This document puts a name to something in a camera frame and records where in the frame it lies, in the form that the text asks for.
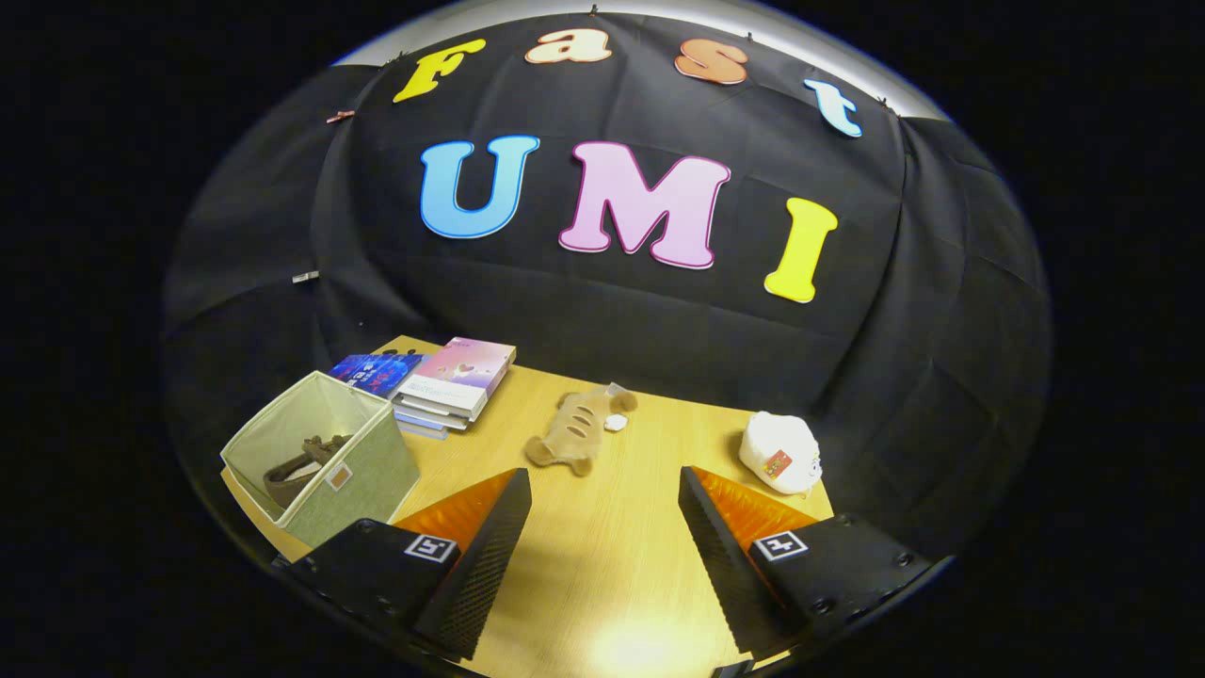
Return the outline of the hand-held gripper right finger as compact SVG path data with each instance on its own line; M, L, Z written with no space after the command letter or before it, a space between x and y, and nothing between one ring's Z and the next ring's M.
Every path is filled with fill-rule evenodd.
M740 652L811 656L937 574L937 562L859 515L819 520L684 466L678 507Z

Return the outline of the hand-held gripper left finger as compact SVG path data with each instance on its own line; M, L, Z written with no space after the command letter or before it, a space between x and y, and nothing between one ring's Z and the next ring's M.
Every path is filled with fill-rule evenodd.
M353 521L281 571L393 647L474 659L530 507L528 472L509 468L394 524Z

